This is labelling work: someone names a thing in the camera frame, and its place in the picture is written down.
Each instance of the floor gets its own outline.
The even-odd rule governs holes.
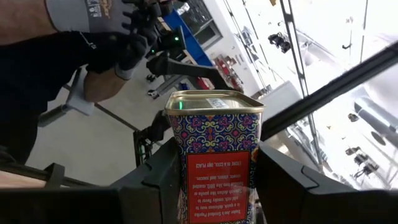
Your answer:
[[[138,129],[146,128],[172,92],[153,100],[147,90],[159,86],[162,78],[148,83],[147,74],[143,62],[117,96],[100,104]],[[62,90],[49,103],[49,109],[65,103],[67,96],[68,91]],[[165,140],[171,137],[169,130]],[[132,130],[98,109],[92,116],[70,111],[46,128],[39,128],[27,165],[44,169],[53,162],[65,166],[68,177],[109,185],[136,168]]]

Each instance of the tin can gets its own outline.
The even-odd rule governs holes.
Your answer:
[[[177,91],[165,110],[180,150],[179,223],[253,223],[264,105],[237,91]]]

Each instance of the white label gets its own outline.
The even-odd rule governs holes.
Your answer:
[[[219,98],[208,98],[206,100],[207,100],[207,102],[209,102],[211,107],[214,108],[214,109],[226,109],[226,108],[229,108],[229,106],[224,101],[222,101]]]

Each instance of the person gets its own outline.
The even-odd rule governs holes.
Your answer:
[[[112,6],[119,9],[109,11],[110,17],[115,20],[111,22],[112,26],[100,21],[90,24],[89,20],[85,25],[78,24],[75,19],[68,21],[70,23],[63,21],[66,18],[64,14],[72,13],[72,9],[76,9],[76,16],[79,16],[77,8],[82,6],[77,6],[78,1],[47,0],[52,23],[63,31],[56,32],[50,29],[49,21],[34,12],[38,10],[34,6],[40,5],[37,0],[0,0],[2,19],[7,17],[2,14],[5,2],[12,10],[18,7],[21,10],[27,2],[32,4],[32,9],[27,8],[24,15],[14,11],[20,17],[8,15],[10,18],[7,20],[12,23],[10,35],[3,35],[1,28],[0,38],[0,146],[5,147],[20,164],[26,163],[34,146],[39,115],[47,110],[47,102],[57,97],[76,69],[87,65],[84,84],[86,100],[103,101],[114,96],[132,77],[135,67],[157,39],[152,27],[157,16],[151,15],[147,20],[140,11],[123,13],[125,6],[117,0],[113,1]],[[76,6],[63,5],[62,2]],[[46,14],[44,5],[41,6],[40,12]],[[128,15],[130,22],[121,17],[116,19],[122,13]],[[121,22],[126,25],[118,27],[116,24]]]

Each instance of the white wall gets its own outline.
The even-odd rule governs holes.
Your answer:
[[[261,81],[252,65],[248,63],[249,59],[244,47],[233,35],[233,32],[236,32],[236,29],[234,28],[232,18],[229,16],[229,12],[225,7],[223,0],[203,0],[203,2],[206,4],[217,28],[223,36],[223,38],[215,45],[206,50],[206,54],[210,59],[221,54],[230,57],[235,57],[235,55],[239,56],[239,54],[241,54],[245,61],[241,62],[241,65],[237,63],[233,68],[244,83],[244,94],[252,96],[262,88],[259,85]]]

